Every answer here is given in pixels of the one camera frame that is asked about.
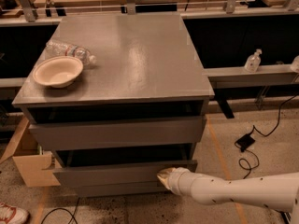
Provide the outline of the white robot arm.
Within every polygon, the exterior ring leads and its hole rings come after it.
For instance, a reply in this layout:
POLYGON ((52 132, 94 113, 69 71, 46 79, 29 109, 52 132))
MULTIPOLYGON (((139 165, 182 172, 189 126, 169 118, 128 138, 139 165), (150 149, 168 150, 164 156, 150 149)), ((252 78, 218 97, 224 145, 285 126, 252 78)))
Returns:
POLYGON ((224 180, 179 167, 163 169, 157 177, 174 194, 190 196, 200 204, 242 203, 267 207, 291 213, 290 224, 299 224, 298 173, 224 180))

